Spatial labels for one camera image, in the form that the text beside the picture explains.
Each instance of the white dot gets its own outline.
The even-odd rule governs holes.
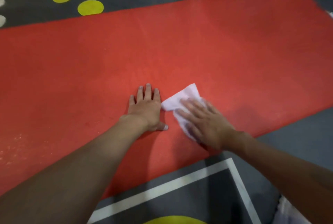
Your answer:
[[[0,27],[2,27],[6,23],[5,16],[0,15]]]
[[[5,4],[5,0],[0,0],[0,7],[2,7]]]

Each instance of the forearm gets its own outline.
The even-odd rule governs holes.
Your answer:
[[[333,172],[237,133],[230,149],[260,171],[312,224],[333,219]]]
[[[0,222],[85,223],[126,151],[144,130],[140,121],[127,117],[7,192],[0,197]]]

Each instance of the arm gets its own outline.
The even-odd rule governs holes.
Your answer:
[[[190,114],[178,113],[191,123],[193,135],[218,150],[234,152],[260,171],[312,223],[333,219],[333,172],[273,149],[249,134],[238,132],[206,101],[182,101]]]
[[[0,197],[0,223],[87,223],[131,144],[145,131],[166,130],[160,94],[147,84],[128,114],[104,134]]]

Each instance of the white line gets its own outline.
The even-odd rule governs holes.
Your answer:
[[[183,177],[177,178],[165,184],[161,184],[129,198],[123,199],[101,209],[95,210],[91,215],[88,224],[95,223],[102,219],[108,218],[114,214],[127,210],[131,207],[137,206],[141,203],[144,203],[148,200],[154,199],[156,197],[162,196],[168,192],[181,188],[185,185],[191,184],[195,181],[213,175],[217,172],[223,171],[225,169],[230,169],[231,175],[235,180],[235,184],[239,190],[239,194],[244,201],[244,205],[250,215],[250,218],[253,224],[261,224],[259,217],[254,209],[254,206],[250,200],[250,197],[244,187],[243,181],[236,169],[236,166],[232,160],[229,158],[227,160],[223,160],[219,163],[213,164],[209,167],[205,167],[201,170],[195,171]]]
[[[238,189],[238,192],[240,194],[240,197],[242,198],[243,200],[243,203],[245,205],[245,208],[250,216],[250,219],[252,221],[253,224],[261,224],[261,221],[259,219],[259,216],[252,204],[252,201],[250,199],[250,196],[243,184],[243,180],[242,178],[240,177],[239,173],[238,173],[238,170],[236,168],[236,165],[235,163],[233,162],[233,159],[232,158],[229,158],[227,160],[225,160],[228,164],[228,167],[229,167],[229,170],[231,172],[231,175],[235,181],[235,184],[236,184],[236,187]]]

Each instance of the red mat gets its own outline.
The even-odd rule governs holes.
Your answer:
[[[333,20],[313,0],[187,0],[3,29],[0,42],[0,193],[112,126],[147,82],[163,99],[196,83],[254,136],[333,102]],[[209,156],[162,116],[169,130],[134,143],[105,196]]]

